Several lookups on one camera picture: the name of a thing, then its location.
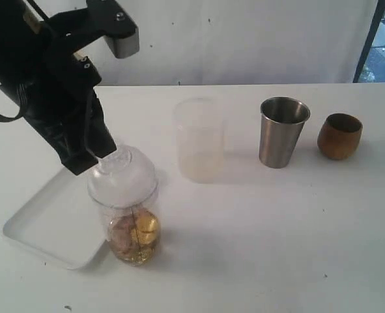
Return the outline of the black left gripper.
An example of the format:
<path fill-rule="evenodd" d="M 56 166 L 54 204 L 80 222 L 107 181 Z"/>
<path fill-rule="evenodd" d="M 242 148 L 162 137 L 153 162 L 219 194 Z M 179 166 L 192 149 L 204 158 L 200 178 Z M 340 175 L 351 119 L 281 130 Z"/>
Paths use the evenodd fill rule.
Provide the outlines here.
<path fill-rule="evenodd" d="M 87 8 L 43 21 L 25 10 L 23 18 L 42 47 L 35 57 L 38 72 L 25 119 L 56 150 L 62 165 L 79 175 L 96 165 L 95 158 L 105 158 L 117 149 L 94 92 L 101 77 L 88 57 L 74 55 L 100 36 Z"/>

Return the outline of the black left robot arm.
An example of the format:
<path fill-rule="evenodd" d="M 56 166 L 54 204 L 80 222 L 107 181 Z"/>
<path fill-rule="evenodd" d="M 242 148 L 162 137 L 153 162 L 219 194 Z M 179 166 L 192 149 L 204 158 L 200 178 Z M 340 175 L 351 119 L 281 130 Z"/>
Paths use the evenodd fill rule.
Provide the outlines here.
<path fill-rule="evenodd" d="M 0 90 L 25 120 L 78 175 L 116 150 L 94 91 L 101 82 L 78 50 L 132 28 L 114 27 L 115 1 L 88 1 L 78 10 L 47 16 L 34 2 L 0 1 Z"/>

